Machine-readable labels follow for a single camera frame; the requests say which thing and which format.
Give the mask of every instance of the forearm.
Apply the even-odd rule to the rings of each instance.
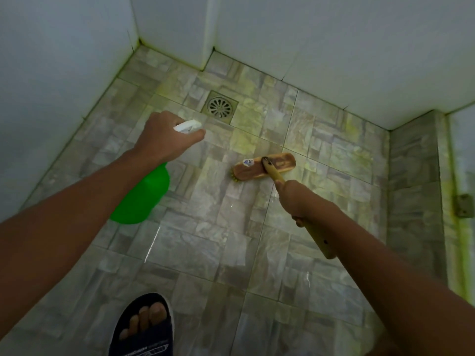
[[[122,198],[153,169],[131,151],[0,224],[0,338],[74,266]]]
[[[328,229],[329,245],[400,347],[411,355],[475,354],[471,305],[407,265],[333,204],[323,212],[314,211],[309,221]]]

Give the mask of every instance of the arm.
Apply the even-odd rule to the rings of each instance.
[[[297,181],[276,182],[283,208],[320,224],[389,334],[410,355],[475,355],[475,308],[419,274],[334,203]]]
[[[0,224],[0,339],[68,273],[128,191],[204,138],[173,130],[181,122],[152,113],[132,150]]]

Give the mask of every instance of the wooden brush head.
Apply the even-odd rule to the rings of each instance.
[[[280,154],[268,155],[270,161],[274,164],[277,171],[286,172],[292,170],[295,165],[295,157],[289,152],[283,152]],[[255,178],[263,178],[269,176],[264,167],[262,166],[262,157],[253,158],[253,165],[248,166],[245,162],[236,164],[231,172],[234,179],[237,181],[247,181]]]

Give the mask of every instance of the hand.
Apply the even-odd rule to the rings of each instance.
[[[206,133],[204,129],[190,134],[173,129],[184,121],[169,111],[152,112],[133,151],[151,161],[154,166],[175,160],[186,149],[203,140]]]
[[[275,181],[279,193],[280,204],[296,221],[297,226],[303,227],[302,219],[311,219],[315,212],[325,208],[333,209],[335,205],[323,197],[313,193],[307,186],[295,180],[286,182]]]

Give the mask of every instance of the white spray nozzle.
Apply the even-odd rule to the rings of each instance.
[[[180,125],[176,125],[173,129],[175,131],[184,133],[184,134],[189,134],[193,131],[196,131],[201,128],[201,122],[197,120],[189,120],[181,123]]]

